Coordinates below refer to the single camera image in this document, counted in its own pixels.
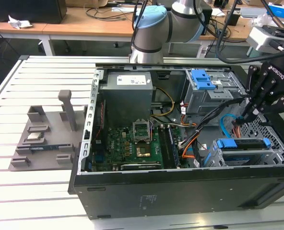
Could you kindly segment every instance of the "yellow wire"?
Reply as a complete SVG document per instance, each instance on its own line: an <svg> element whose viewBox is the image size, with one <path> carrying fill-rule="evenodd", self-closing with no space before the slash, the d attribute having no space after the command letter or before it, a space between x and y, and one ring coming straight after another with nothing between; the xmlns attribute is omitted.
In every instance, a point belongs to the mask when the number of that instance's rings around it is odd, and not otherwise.
<svg viewBox="0 0 284 230"><path fill-rule="evenodd" d="M173 101L173 98L165 90L163 90L162 88L159 88L159 87L157 87L157 88L160 89L162 92L164 92L170 98L171 103L172 103L172 107L171 107L171 109L168 112L166 112L164 114L153 114L151 116L165 116L165 115L168 115L169 113L171 113L173 111L175 102Z"/></svg>

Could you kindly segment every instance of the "white table surface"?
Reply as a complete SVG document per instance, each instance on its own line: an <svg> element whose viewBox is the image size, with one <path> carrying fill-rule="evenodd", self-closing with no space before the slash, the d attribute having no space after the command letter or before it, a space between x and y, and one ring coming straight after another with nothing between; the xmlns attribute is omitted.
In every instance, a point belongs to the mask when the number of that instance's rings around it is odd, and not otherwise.
<svg viewBox="0 0 284 230"><path fill-rule="evenodd" d="M29 106L61 111L59 90L72 90L75 110L87 104L95 62L114 57L30 57L18 61L0 86L0 229L284 229L284 197L262 210L90 221L76 195L67 193L70 170L10 172L8 166L28 120ZM186 59L199 62L198 59Z"/></svg>

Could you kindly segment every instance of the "floor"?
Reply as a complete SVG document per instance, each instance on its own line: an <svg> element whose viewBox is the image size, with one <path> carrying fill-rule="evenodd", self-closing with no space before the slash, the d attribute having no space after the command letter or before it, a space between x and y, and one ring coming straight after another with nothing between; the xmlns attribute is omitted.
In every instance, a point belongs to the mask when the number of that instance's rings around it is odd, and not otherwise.
<svg viewBox="0 0 284 230"><path fill-rule="evenodd" d="M10 39L10 44L17 50L20 55L44 55L38 51L38 40L30 39ZM113 47L113 42L97 42L88 41L87 51L82 51L82 44L80 41L69 41L71 51L65 51L66 45L64 41L54 40L53 45L57 56L128 56L130 52L129 42L120 42L118 48ZM0 39L0 84L7 76L12 66L18 59L18 55L11 49L9 45ZM168 44L163 47L164 57L195 57L198 52L198 45L191 44L175 44L173 54L168 54ZM228 58L244 58L248 47L245 46L226 46L222 53ZM209 52L208 58L214 58L215 54Z"/></svg>

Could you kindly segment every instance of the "motherboard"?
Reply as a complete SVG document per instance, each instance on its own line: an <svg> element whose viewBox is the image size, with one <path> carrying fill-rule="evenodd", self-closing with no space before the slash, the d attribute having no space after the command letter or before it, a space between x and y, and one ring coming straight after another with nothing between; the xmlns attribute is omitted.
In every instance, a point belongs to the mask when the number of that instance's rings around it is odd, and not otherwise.
<svg viewBox="0 0 284 230"><path fill-rule="evenodd" d="M106 149L93 153L89 168L100 172L176 168L178 141L181 137L177 127L149 126L148 121L110 127Z"/></svg>

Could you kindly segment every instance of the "blue cable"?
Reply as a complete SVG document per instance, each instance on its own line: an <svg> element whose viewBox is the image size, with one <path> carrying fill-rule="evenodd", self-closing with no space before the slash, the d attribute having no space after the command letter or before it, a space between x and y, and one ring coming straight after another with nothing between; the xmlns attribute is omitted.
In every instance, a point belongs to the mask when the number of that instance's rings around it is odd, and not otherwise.
<svg viewBox="0 0 284 230"><path fill-rule="evenodd" d="M226 128L224 127L224 123L223 123L223 120L224 120L224 117L226 116L231 116L232 118L236 119L237 117L233 114L225 114L224 116L221 117L220 119L220 127L223 131L223 133L225 134L225 136L227 136L228 138L231 138L228 131L226 130Z"/></svg>

